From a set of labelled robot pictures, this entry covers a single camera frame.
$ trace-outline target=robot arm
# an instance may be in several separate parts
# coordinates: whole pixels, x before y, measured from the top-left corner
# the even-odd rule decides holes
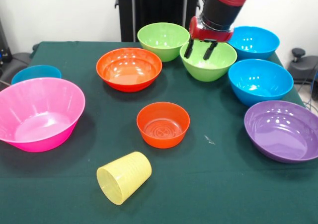
[[[246,0],[204,0],[202,13],[190,21],[191,35],[184,56],[189,58],[193,40],[212,42],[204,55],[207,60],[218,42],[228,42],[234,32],[232,27]]]

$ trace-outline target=white wall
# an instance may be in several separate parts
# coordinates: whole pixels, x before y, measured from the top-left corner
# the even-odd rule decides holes
[[[121,41],[115,0],[0,0],[0,19],[13,53],[41,41]]]
[[[13,52],[31,51],[41,41],[120,41],[115,0],[0,0],[0,18]],[[299,46],[318,55],[317,0],[247,0],[235,26],[275,32],[283,64]]]

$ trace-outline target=pink bowl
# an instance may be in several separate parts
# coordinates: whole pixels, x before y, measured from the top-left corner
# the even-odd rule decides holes
[[[44,77],[0,92],[0,140],[28,152],[61,145],[84,111],[85,97],[74,83]]]

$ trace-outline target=purple bowl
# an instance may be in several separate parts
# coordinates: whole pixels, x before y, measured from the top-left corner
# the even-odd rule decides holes
[[[318,157],[318,117],[287,101],[259,102],[245,114],[245,129],[267,157],[298,163]]]

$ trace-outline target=blue bowl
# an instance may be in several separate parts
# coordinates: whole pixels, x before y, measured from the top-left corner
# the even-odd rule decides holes
[[[238,60],[268,59],[278,48],[280,41],[269,30],[242,26],[234,29],[229,44],[235,48]]]
[[[246,106],[280,100],[294,86],[293,77],[282,66],[259,59],[236,62],[229,69],[232,89]]]
[[[62,74],[54,66],[50,65],[36,65],[19,71],[11,80],[11,84],[15,84],[20,81],[25,81],[38,77],[56,77],[61,78]]]

